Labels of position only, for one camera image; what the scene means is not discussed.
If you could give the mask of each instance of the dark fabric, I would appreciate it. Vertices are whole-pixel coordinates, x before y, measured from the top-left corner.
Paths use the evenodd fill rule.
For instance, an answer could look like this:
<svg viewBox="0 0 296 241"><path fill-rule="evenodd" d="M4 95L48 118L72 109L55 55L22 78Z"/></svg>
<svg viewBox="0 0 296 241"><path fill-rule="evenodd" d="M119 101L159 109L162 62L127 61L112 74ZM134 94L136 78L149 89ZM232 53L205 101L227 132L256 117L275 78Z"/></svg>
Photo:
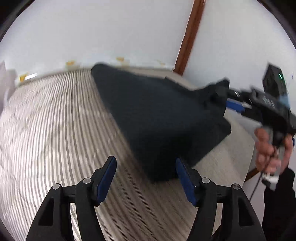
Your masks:
<svg viewBox="0 0 296 241"><path fill-rule="evenodd" d="M226 96L217 87L190 91L165 78L135 75L104 64L91 74L100 96L152 181L176 176L177 157L191 166L231 132L223 118Z"/></svg>
<svg viewBox="0 0 296 241"><path fill-rule="evenodd" d="M266 188L264 191L262 228L267 241L296 240L294 177L294 171L287 168L280 175L276 190Z"/></svg>

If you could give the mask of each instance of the bed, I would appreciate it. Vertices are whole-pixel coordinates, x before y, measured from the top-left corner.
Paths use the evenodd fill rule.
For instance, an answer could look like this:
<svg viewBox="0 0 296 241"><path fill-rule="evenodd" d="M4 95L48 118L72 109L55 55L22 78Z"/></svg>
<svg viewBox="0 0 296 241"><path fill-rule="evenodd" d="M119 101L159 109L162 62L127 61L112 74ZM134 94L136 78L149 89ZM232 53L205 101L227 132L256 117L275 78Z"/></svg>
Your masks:
<svg viewBox="0 0 296 241"><path fill-rule="evenodd" d="M129 69L168 77L168 71ZM216 184L243 184L252 137L226 111L232 133L194 168ZM108 156L117 171L96 214L106 240L186 240L197 209L178 180L151 183L100 99L90 69L37 78L16 89L0 116L0 219L16 240L25 240L34 216L54 183L68 186L90 177ZM74 238L80 240L75 205ZM218 206L215 228L221 220Z"/></svg>

